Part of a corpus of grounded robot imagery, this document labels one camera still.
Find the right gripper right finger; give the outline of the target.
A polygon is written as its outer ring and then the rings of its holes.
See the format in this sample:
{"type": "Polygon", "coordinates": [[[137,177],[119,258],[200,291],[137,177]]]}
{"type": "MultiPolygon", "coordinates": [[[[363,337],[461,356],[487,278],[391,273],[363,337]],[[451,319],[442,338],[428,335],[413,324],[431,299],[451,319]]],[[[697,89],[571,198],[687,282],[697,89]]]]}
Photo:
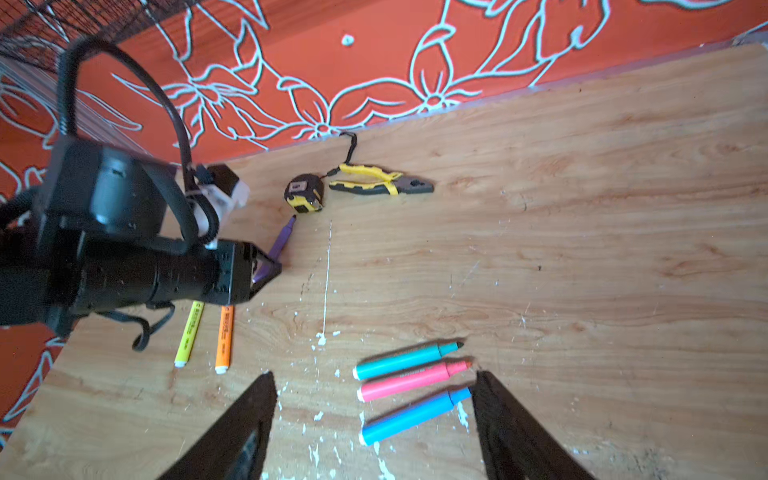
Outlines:
{"type": "Polygon", "coordinates": [[[489,479],[593,477],[491,372],[477,373],[471,398],[489,479]]]}

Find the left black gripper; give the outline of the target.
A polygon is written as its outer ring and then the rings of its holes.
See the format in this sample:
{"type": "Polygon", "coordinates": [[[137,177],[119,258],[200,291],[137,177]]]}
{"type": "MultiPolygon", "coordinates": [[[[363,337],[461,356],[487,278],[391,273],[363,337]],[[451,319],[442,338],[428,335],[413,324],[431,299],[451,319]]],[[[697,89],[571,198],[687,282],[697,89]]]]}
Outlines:
{"type": "Polygon", "coordinates": [[[209,292],[209,302],[215,305],[248,302],[282,272],[276,259],[250,242],[219,240],[215,259],[215,282],[209,292]]]}

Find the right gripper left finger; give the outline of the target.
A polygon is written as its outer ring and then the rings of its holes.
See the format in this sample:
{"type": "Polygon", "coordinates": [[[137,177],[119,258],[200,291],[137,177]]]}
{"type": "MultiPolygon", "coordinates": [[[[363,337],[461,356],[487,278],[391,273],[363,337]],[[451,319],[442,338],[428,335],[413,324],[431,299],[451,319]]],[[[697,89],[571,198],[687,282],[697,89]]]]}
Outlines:
{"type": "Polygon", "coordinates": [[[274,375],[260,375],[160,477],[260,479],[277,404],[274,375]]]}

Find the purple marker pen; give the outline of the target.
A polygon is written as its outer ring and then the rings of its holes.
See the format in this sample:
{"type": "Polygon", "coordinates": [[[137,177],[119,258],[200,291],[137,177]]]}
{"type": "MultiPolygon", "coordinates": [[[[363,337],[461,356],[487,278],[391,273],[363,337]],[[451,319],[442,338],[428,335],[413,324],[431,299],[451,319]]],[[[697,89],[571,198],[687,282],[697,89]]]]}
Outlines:
{"type": "MultiPolygon", "coordinates": [[[[273,260],[279,259],[279,256],[281,255],[283,249],[285,248],[285,246],[287,245],[291,237],[296,220],[297,220],[297,216],[293,215],[290,218],[290,220],[287,222],[287,224],[282,228],[280,234],[278,235],[275,242],[273,243],[268,253],[268,256],[273,260]]],[[[273,266],[268,262],[264,262],[256,271],[256,274],[254,275],[254,278],[253,278],[253,282],[256,283],[266,278],[272,270],[273,270],[273,266]]]]}

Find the orange marker pen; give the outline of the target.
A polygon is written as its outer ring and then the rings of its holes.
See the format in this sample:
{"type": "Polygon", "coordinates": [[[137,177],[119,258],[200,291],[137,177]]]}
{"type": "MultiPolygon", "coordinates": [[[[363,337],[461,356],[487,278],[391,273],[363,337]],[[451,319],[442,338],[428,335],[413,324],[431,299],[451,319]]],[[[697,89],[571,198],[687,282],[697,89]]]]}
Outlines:
{"type": "Polygon", "coordinates": [[[225,374],[231,365],[234,317],[235,307],[233,305],[221,308],[214,367],[217,375],[225,374]]]}

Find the blue marker pen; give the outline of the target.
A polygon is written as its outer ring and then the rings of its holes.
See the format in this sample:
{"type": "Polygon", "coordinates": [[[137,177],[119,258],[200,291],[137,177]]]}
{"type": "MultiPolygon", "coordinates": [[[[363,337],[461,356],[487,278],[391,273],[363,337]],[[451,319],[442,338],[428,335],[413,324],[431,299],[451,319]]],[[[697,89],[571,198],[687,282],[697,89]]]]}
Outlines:
{"type": "Polygon", "coordinates": [[[446,390],[398,411],[385,414],[362,427],[358,436],[359,443],[372,446],[376,442],[420,426],[452,411],[455,406],[470,399],[471,396],[471,387],[446,390]]]}

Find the yellow marker pen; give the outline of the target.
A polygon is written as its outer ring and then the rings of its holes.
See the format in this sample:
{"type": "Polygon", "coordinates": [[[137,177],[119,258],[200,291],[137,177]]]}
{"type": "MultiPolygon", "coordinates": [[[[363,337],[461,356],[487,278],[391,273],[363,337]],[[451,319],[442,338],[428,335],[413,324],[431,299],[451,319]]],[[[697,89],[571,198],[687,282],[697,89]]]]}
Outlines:
{"type": "Polygon", "coordinates": [[[200,301],[194,301],[192,303],[174,359],[174,367],[177,369],[183,368],[189,362],[204,306],[205,304],[200,301]]]}

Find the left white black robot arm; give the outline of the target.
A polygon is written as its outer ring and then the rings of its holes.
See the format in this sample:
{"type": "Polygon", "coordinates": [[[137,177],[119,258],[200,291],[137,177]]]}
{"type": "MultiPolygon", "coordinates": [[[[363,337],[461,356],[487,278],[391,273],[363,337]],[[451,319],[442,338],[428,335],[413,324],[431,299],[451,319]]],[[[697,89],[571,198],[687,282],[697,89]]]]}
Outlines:
{"type": "Polygon", "coordinates": [[[60,57],[59,136],[42,184],[1,207],[1,322],[40,323],[67,337],[91,314],[130,323],[145,305],[171,317],[179,300],[232,306],[282,270],[257,245],[218,238],[219,216],[197,184],[184,122],[158,83],[113,43],[84,37],[60,57]],[[168,113],[180,164],[81,137],[79,67],[104,52],[168,113]]]}

